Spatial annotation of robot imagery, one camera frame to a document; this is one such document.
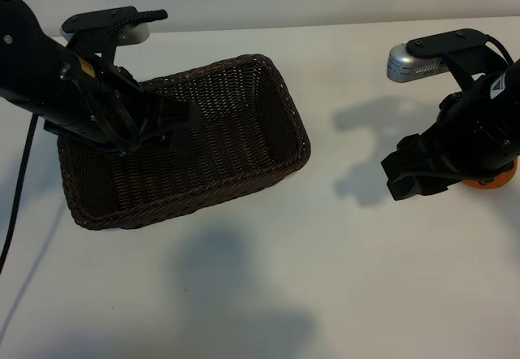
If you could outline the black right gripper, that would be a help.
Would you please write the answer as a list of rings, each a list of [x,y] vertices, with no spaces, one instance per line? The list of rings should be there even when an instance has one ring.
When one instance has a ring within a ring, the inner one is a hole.
[[[448,156],[440,127],[434,123],[422,134],[404,137],[382,162],[387,186],[395,201],[446,191],[447,180],[465,180],[467,174]]]

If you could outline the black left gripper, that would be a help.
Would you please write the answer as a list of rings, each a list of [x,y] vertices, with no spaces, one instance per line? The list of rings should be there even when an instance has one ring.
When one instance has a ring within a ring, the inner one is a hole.
[[[176,126],[200,123],[202,111],[196,103],[145,89],[122,67],[100,64],[98,72],[102,119],[109,126],[110,139],[119,148],[129,153],[191,150],[192,131]]]

